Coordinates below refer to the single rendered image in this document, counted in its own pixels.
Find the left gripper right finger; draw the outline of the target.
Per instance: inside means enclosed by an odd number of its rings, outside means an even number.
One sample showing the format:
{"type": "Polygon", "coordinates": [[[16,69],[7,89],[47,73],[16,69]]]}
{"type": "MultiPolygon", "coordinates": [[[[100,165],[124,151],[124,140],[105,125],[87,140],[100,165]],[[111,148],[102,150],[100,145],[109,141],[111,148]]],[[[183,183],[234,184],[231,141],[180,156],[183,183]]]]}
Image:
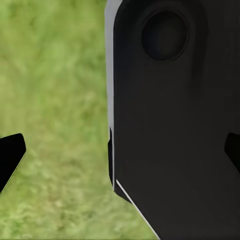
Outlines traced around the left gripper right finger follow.
{"type": "Polygon", "coordinates": [[[235,133],[228,133],[224,151],[240,173],[240,135],[235,133]]]}

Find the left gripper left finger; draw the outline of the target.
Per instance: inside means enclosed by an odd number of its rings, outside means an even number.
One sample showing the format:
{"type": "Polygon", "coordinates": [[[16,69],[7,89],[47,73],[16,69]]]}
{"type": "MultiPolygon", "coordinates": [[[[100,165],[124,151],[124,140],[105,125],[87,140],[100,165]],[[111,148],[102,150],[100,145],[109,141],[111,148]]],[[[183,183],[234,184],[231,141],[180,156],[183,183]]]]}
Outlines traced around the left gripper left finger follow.
{"type": "Polygon", "coordinates": [[[26,152],[22,133],[0,138],[0,193],[26,152]]]}

